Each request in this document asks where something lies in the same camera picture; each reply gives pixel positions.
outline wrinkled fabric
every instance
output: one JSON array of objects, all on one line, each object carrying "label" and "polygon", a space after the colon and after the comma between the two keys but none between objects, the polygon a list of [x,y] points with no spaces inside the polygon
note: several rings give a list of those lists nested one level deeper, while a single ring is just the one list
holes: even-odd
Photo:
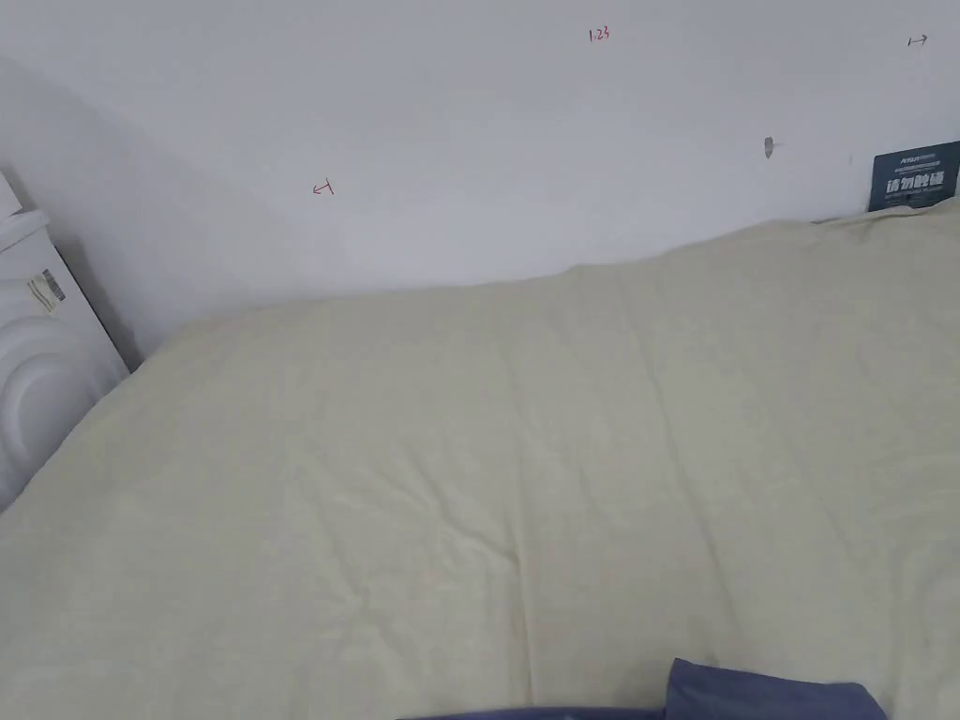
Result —
[{"label": "wrinkled fabric", "polygon": [[960,716],[960,205],[200,324],[0,516],[0,717]]}]

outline red handwritten mark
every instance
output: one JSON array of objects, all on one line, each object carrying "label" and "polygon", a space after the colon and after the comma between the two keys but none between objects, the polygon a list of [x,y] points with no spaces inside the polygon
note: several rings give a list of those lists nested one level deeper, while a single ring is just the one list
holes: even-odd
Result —
[{"label": "red handwritten mark", "polygon": [[330,195],[333,195],[333,188],[330,187],[330,178],[324,178],[324,180],[326,180],[326,185],[321,185],[320,187],[317,187],[316,185],[313,186],[314,195],[322,195],[324,193],[324,188],[330,191]]}]

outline white furniture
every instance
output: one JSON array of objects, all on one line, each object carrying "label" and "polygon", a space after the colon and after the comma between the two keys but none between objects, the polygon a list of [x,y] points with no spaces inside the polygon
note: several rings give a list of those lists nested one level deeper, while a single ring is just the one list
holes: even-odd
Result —
[{"label": "white furniture", "polygon": [[40,211],[0,223],[0,512],[127,376]]}]

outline beige bedsheet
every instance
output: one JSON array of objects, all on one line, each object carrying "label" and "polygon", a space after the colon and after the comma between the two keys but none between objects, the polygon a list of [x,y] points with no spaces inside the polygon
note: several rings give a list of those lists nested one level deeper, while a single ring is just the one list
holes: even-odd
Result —
[{"label": "beige bedsheet", "polygon": [[0,717],[960,716],[960,204],[195,326],[0,517]]}]

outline white wall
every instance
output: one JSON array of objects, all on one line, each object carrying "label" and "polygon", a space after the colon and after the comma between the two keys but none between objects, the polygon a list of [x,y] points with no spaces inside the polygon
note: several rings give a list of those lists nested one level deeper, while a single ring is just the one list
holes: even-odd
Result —
[{"label": "white wall", "polygon": [[958,37],[956,0],[2,0],[0,167],[134,359],[860,211],[874,155],[960,137]]}]

